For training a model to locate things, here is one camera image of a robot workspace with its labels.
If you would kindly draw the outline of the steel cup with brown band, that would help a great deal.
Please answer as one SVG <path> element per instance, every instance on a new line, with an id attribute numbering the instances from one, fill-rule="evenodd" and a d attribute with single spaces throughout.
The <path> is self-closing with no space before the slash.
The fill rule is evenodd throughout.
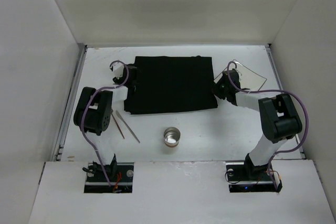
<path id="1" fill-rule="evenodd" d="M 178 146 L 181 133 L 176 127 L 169 127 L 163 133 L 164 143 L 166 146 L 173 148 Z"/>

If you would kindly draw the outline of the square white plate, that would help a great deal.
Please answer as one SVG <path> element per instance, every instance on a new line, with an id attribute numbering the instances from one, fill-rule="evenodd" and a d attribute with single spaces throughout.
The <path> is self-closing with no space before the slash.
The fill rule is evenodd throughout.
<path id="1" fill-rule="evenodd" d="M 240 82 L 240 89 L 234 85 L 233 81 L 231 80 L 231 77 L 228 76 L 231 84 L 238 91 L 247 90 L 248 92 L 251 92 L 251 91 L 261 90 L 261 88 L 267 82 L 266 77 L 252 71 L 251 69 L 249 69 L 248 67 L 246 67 L 245 65 L 243 65 L 236 59 L 232 60 L 232 62 L 233 63 L 229 64 L 229 67 L 228 66 L 224 67 L 224 69 L 214 78 L 214 80 L 217 81 L 219 79 L 219 76 L 222 75 L 223 71 L 230 71 L 233 69 L 238 69 L 242 73 L 242 81 Z"/>

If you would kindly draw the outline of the silver knife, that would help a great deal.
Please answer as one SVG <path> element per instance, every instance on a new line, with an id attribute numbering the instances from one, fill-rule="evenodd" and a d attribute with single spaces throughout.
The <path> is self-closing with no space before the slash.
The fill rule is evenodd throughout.
<path id="1" fill-rule="evenodd" d="M 130 128 L 130 126 L 127 124 L 127 122 L 124 120 L 124 118 L 122 117 L 122 115 L 119 113 L 119 111 L 116 111 L 116 115 L 117 117 L 125 124 L 125 126 L 127 127 L 127 129 L 129 130 L 129 132 L 132 134 L 132 136 L 136 139 L 136 141 L 138 143 L 140 143 L 139 138 L 136 136 L 136 134 L 133 132 L 133 130 Z"/>

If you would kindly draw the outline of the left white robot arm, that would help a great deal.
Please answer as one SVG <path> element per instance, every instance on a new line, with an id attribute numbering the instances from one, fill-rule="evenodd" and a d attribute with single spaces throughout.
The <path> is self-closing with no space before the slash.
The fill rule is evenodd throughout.
<path id="1" fill-rule="evenodd" d="M 125 64 L 120 60 L 113 61 L 110 70 L 114 75 L 113 85 L 101 88 L 84 87 L 77 102 L 73 122 L 79 127 L 85 141 L 93 148 L 99 165 L 106 162 L 99 152 L 98 145 L 90 140 L 88 133 L 100 136 L 107 130 L 112 112 L 113 92 L 119 89 L 130 89 L 134 83 L 137 67 L 134 64 Z"/>

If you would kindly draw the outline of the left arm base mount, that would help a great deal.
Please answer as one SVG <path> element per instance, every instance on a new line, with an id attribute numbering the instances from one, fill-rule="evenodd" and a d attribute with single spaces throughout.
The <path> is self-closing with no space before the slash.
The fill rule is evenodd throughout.
<path id="1" fill-rule="evenodd" d="M 133 191 L 134 163 L 117 162 L 116 156 L 108 165 L 92 162 L 82 170 L 86 173 L 86 194 L 130 194 Z"/>

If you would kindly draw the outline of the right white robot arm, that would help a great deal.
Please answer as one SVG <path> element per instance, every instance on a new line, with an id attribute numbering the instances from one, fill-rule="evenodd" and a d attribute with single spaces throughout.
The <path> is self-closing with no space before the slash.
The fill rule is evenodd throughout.
<path id="1" fill-rule="evenodd" d="M 302 131 L 302 122 L 291 95 L 280 91 L 275 97 L 242 89 L 237 70 L 226 70 L 213 85 L 213 94 L 229 103 L 259 113 L 262 136 L 246 155 L 244 165 L 250 169 L 266 169 L 279 149 Z"/>

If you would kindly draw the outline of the black cloth placemat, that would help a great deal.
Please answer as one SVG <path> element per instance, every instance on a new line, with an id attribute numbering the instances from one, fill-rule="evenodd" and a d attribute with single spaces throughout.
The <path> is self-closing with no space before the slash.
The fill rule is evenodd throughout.
<path id="1" fill-rule="evenodd" d="M 211 57 L 137 56 L 124 110 L 133 115 L 215 109 Z"/>

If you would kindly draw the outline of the copper fork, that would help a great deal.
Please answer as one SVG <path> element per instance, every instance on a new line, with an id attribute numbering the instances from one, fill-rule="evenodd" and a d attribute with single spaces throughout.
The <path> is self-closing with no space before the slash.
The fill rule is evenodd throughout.
<path id="1" fill-rule="evenodd" d="M 118 124 L 118 121 L 117 121 L 117 119 L 115 118 L 115 116 L 113 115 L 113 112 L 111 112 L 111 116 L 112 116 L 112 118 L 113 118 L 113 120 L 114 120 L 114 123 L 116 124 L 116 127 L 117 127 L 119 133 L 121 134 L 122 138 L 125 139 L 124 134 L 123 134 L 123 132 L 122 132 L 122 130 L 121 130 L 119 124 Z"/>

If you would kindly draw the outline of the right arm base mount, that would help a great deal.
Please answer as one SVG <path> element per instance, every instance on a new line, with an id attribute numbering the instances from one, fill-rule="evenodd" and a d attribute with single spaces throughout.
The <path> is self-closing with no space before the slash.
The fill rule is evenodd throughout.
<path id="1" fill-rule="evenodd" d="M 244 161 L 226 163 L 225 179 L 230 193 L 279 193 L 282 180 L 268 165 L 254 166 L 249 155 Z"/>

